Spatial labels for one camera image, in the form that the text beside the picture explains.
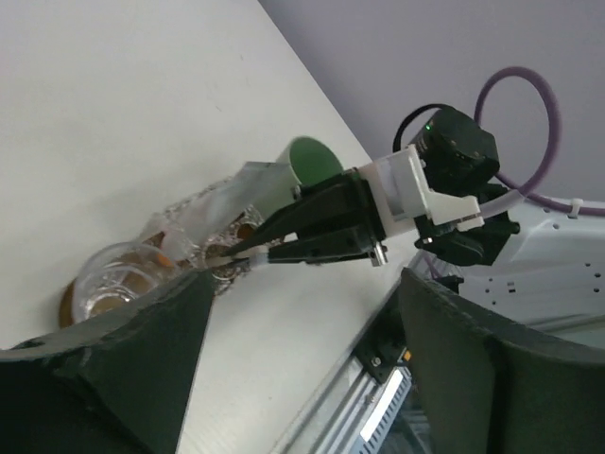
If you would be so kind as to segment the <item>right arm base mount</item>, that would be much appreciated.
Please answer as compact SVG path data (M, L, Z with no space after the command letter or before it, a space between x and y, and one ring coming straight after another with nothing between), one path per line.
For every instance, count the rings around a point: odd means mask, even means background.
M391 372L404 364L406 332L398 302L389 299L354 347L354 355L377 383L385 384Z

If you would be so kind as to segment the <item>clear plastic cup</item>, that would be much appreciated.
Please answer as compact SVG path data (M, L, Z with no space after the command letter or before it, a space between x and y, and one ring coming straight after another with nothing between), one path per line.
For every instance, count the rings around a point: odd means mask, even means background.
M73 287L71 315L84 322L145 295L177 277L182 267L151 244L119 242L94 253Z

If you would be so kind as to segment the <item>pale green cup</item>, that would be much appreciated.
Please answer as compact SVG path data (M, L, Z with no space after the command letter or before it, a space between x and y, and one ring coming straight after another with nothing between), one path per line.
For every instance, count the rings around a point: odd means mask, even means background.
M334 152L321 141L309 136L294 138L276 162L286 164L287 173L252 204L263 219L294 202L292 189L296 185L314 185L343 171Z

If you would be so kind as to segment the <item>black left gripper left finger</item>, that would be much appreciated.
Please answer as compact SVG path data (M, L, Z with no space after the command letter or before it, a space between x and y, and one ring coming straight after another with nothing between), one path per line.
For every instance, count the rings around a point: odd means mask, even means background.
M215 285L188 271L1 354L5 453L173 453Z

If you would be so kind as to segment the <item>white toothpaste tube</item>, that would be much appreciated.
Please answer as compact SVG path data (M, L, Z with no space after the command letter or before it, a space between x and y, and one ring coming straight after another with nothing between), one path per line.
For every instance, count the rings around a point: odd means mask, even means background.
M287 171L286 164L246 162L231 179L190 202L176 217L177 224L188 239L200 245L247 208L254 208L252 204Z
M174 229L165 229L158 232L154 241L159 248L158 261L168 268L188 268L190 243L184 232Z

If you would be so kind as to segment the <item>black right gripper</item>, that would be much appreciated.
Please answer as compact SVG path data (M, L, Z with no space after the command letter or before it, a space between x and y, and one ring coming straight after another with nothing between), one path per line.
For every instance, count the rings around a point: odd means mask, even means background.
M328 264L370 258L386 265L385 230L369 181L358 167L301 189L293 203L271 215L232 246L232 256L267 246L269 264Z

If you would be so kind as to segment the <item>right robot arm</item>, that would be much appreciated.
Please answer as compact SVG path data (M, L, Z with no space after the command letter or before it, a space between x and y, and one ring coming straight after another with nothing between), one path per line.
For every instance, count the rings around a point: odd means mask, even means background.
M471 275L464 293L517 321L573 332L604 323L604 207L539 201L505 186L494 137L457 109L434 104L412 141L321 183L247 239L230 259L270 264L386 260L387 239Z

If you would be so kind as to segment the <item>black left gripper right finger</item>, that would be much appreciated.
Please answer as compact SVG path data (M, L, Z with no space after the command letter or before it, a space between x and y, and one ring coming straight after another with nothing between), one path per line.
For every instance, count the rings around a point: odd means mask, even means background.
M404 269L399 310L438 453L601 453L604 352Z

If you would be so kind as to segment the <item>clear compartment organizer box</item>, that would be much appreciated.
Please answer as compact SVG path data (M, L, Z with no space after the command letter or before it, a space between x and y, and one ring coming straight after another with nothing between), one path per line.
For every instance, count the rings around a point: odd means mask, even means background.
M260 226L264 218L254 204L261 195L247 183L211 184L153 214L139 238L184 270L207 269L210 260L241 241L241 227Z

